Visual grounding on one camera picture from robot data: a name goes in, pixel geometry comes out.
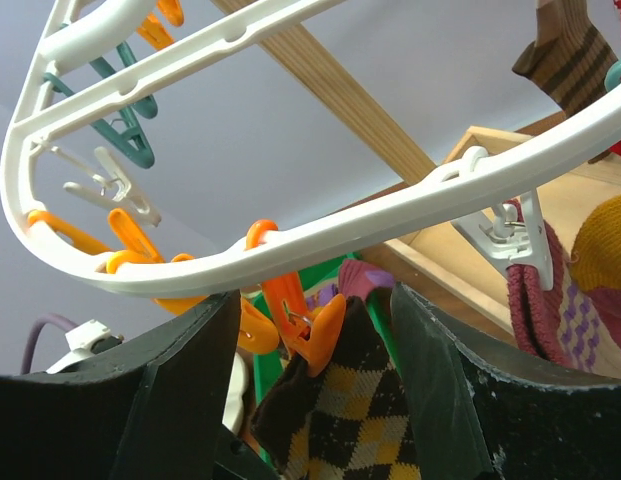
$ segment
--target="white wall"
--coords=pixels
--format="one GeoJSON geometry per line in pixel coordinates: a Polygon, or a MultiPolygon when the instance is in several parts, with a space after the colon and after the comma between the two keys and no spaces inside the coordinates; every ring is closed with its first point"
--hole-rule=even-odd
{"type": "MultiPolygon", "coordinates": [[[[221,18],[210,2],[181,3],[186,24],[172,29],[177,38],[221,18]]],[[[52,4],[0,2],[0,151],[52,4]]],[[[621,52],[613,1],[593,0],[590,9],[621,52]]],[[[534,38],[531,0],[349,0],[305,25],[435,160],[471,124],[516,129],[556,111],[510,71],[534,38]]],[[[136,35],[129,43],[139,58],[152,52],[136,35]]],[[[79,90],[98,77],[81,68],[64,80],[79,90]]],[[[156,165],[129,170],[164,212],[152,235],[166,256],[226,247],[257,218],[273,218],[284,228],[298,225],[398,181],[259,47],[156,98],[159,116],[141,119],[156,165]]],[[[62,144],[89,159],[102,141],[85,128],[62,144]]],[[[105,212],[61,190],[64,181],[81,177],[53,157],[40,164],[40,198],[55,213],[113,241],[105,212]]],[[[128,335],[166,318],[149,301],[91,289],[38,263],[13,238],[0,208],[0,371],[16,369],[27,329],[46,311],[76,321],[97,317],[128,335]]],[[[58,338],[56,332],[45,335],[49,343],[41,351],[49,363],[63,347],[48,338],[58,338]]]]}

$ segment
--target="green container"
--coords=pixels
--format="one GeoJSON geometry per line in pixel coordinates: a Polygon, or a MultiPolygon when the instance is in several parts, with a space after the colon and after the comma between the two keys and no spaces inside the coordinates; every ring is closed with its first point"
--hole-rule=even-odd
{"type": "MultiPolygon", "coordinates": [[[[327,262],[301,270],[299,272],[299,277],[301,279],[303,289],[310,290],[315,285],[318,285],[319,283],[322,283],[330,278],[334,278],[336,283],[339,268],[346,258],[360,260],[361,256],[357,253],[350,253],[348,255],[333,258],[327,262]]],[[[268,310],[268,306],[266,305],[263,295],[256,297],[253,303],[254,306],[262,313],[268,317],[270,316],[270,311],[268,310]]],[[[392,338],[392,332],[390,331],[389,319],[387,318],[384,310],[381,308],[379,299],[374,292],[368,297],[367,308],[377,332],[386,344],[388,353],[390,354],[394,364],[397,366],[397,370],[399,370],[399,366],[396,362],[396,348],[392,338]]],[[[266,396],[266,393],[268,393],[268,390],[272,388],[282,373],[283,366],[281,365],[278,352],[275,351],[268,355],[254,356],[254,384],[257,404],[261,403],[263,398],[266,396]]],[[[269,465],[272,465],[269,455],[264,450],[261,450],[261,458],[263,458],[263,460],[269,465]]]]}

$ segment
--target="striped sock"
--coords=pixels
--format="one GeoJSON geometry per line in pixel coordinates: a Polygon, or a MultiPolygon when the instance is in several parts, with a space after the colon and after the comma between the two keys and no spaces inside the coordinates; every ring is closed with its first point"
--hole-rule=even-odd
{"type": "Polygon", "coordinates": [[[512,67],[570,117],[606,93],[617,57],[588,17],[586,0],[538,0],[537,39],[512,67]]]}

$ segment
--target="white connector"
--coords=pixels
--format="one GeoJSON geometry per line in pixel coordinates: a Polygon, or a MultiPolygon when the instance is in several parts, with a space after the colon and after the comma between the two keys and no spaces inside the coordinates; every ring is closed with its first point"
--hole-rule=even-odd
{"type": "Polygon", "coordinates": [[[61,360],[52,365],[47,373],[59,373],[64,368],[94,356],[92,347],[100,340],[111,336],[110,328],[97,320],[82,323],[77,328],[66,333],[66,341],[70,352],[61,360]]]}

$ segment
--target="wooden tray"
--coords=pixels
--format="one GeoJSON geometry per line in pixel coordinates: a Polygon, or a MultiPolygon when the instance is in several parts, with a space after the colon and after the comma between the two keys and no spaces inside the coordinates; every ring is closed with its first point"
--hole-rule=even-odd
{"type": "MultiPolygon", "coordinates": [[[[491,154],[504,152],[529,135],[471,127],[445,162],[460,158],[471,146],[491,154]]],[[[570,251],[592,210],[621,194],[621,158],[610,155],[582,165],[538,189],[544,218],[570,251]]],[[[505,279],[447,222],[386,242],[396,254],[472,308],[512,333],[505,279]]]]}

